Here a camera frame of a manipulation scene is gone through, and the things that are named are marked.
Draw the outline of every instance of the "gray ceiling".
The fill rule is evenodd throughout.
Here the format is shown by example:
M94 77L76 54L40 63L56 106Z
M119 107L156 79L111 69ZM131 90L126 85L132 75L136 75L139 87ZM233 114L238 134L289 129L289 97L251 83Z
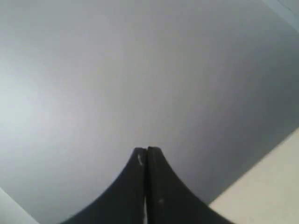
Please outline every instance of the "gray ceiling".
M299 125L299 35L260 0L0 3L0 187L42 224L163 149L209 203Z

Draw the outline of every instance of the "black object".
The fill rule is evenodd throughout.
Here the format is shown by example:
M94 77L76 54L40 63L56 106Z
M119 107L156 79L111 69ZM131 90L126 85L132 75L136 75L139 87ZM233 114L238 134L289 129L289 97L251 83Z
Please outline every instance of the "black object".
M199 200L176 176L157 147L134 149L114 183L62 224L232 224Z

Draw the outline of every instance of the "black plastic piece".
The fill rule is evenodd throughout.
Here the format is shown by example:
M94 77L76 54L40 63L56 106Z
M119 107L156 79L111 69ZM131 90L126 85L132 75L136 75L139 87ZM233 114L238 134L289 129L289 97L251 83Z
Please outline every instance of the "black plastic piece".
M91 205L62 224L143 224L146 149L134 149L114 183Z
M161 149L149 147L147 163L149 224L232 224L180 181Z

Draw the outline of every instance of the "black curved edge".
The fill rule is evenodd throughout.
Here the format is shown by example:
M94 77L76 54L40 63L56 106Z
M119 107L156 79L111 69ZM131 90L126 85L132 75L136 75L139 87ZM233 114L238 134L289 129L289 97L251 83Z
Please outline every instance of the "black curved edge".
M147 163L149 224L232 224L180 181L160 148L148 148Z
M92 204L62 224L142 224L146 149L135 148L123 171Z

